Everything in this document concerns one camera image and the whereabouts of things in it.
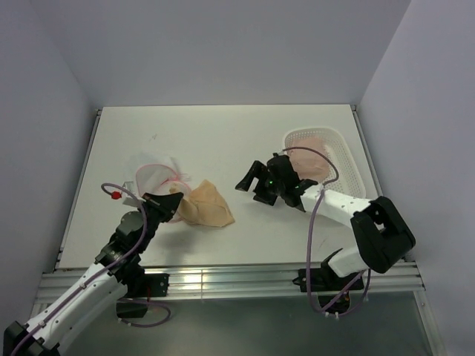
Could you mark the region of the white mesh laundry bag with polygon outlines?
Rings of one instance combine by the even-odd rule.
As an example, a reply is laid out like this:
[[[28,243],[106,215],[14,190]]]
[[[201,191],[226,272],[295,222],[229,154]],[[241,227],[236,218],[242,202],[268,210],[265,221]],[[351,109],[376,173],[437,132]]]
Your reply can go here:
[[[167,195],[181,192],[189,195],[188,174],[182,172],[176,158],[160,152],[142,151],[130,156],[123,169],[122,187],[137,198],[144,193]]]

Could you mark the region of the beige bra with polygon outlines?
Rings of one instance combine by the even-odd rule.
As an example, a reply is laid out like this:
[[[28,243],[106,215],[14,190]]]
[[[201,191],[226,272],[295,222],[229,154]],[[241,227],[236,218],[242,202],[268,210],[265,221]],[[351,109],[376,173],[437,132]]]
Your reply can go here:
[[[223,228],[235,222],[227,202],[207,179],[193,190],[184,182],[175,181],[168,192],[184,193],[172,223],[183,221],[189,225]]]

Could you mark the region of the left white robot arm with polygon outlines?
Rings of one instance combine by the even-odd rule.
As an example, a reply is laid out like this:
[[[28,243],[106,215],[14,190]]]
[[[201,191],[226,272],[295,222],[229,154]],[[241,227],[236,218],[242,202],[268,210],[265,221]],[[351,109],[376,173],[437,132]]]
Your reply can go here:
[[[4,330],[3,355],[61,355],[105,309],[145,286],[140,255],[160,224],[170,221],[183,194],[144,194],[123,215],[109,242],[81,277],[44,311]]]

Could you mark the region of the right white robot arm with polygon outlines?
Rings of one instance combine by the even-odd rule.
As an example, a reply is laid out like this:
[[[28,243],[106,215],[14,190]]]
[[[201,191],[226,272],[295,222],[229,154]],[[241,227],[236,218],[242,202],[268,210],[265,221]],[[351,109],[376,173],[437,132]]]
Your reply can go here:
[[[235,189],[248,191],[254,181],[253,200],[273,206],[281,198],[289,207],[311,214],[308,247],[318,214],[352,229],[354,246],[340,248],[321,264],[321,280],[329,289],[339,288],[353,273],[387,272],[416,244],[389,198],[357,198],[328,189],[325,183],[302,179],[287,155],[274,154],[267,163],[254,161]]]

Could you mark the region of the pink bra in basket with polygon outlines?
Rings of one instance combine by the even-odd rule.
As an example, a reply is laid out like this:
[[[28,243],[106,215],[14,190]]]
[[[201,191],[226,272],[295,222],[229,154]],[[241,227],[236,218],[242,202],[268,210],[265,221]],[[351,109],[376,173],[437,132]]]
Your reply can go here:
[[[327,155],[323,141],[316,136],[294,139],[290,146],[311,148],[323,155]],[[322,156],[312,151],[293,149],[288,150],[287,155],[300,179],[323,182],[330,174],[329,163]]]

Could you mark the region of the white perforated plastic basket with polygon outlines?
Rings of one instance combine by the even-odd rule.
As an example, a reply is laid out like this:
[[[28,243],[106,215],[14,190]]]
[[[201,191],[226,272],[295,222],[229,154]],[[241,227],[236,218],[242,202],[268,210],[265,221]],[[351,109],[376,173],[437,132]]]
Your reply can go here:
[[[291,147],[294,139],[316,136],[324,143],[327,155],[323,155],[311,148]],[[332,128],[301,128],[290,131],[284,135],[283,147],[288,150],[302,149],[312,151],[322,156],[330,165],[330,174],[323,181],[327,188],[340,193],[358,197],[366,197],[366,189],[344,137]]]

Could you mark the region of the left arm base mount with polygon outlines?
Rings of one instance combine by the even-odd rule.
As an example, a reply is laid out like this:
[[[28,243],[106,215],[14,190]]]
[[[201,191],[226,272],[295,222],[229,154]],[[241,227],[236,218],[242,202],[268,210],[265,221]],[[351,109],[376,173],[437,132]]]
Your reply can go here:
[[[169,286],[169,274],[144,274],[138,277],[127,294],[117,301],[116,314],[121,319],[141,319],[153,307],[162,307],[164,303],[155,298],[166,297]]]

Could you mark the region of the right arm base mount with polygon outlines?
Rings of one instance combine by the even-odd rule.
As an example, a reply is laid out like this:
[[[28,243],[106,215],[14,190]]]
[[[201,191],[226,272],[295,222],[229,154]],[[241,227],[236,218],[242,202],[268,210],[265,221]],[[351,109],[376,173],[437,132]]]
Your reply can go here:
[[[355,277],[358,277],[358,272],[346,277],[338,277],[329,267],[311,268],[309,270],[311,292],[340,292]],[[298,275],[292,280],[292,283],[299,287],[300,292],[307,293],[307,275],[305,268],[298,269]],[[348,290],[346,290],[327,311],[334,315],[336,315],[336,313],[348,312],[352,303],[350,291],[362,291],[364,288],[363,277],[359,275],[358,279],[353,282]],[[332,298],[333,296],[318,297],[318,302],[321,307],[324,307]]]

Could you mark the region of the aluminium rail frame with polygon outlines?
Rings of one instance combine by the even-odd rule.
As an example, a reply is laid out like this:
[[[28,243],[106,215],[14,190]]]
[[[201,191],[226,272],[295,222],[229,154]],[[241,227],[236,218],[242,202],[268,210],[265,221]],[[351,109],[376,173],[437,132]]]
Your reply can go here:
[[[196,232],[168,226],[144,256],[149,272],[169,273],[170,300],[283,297],[297,294],[291,274],[304,261],[308,222],[290,208],[264,208],[235,190],[254,158],[292,138],[316,134],[337,165],[334,189],[373,198],[376,173],[350,105],[189,105],[106,107],[97,115],[55,272],[42,277],[33,314],[45,312],[85,268],[125,207],[99,189],[124,182],[133,155],[175,158],[192,183],[211,180],[235,223]]]

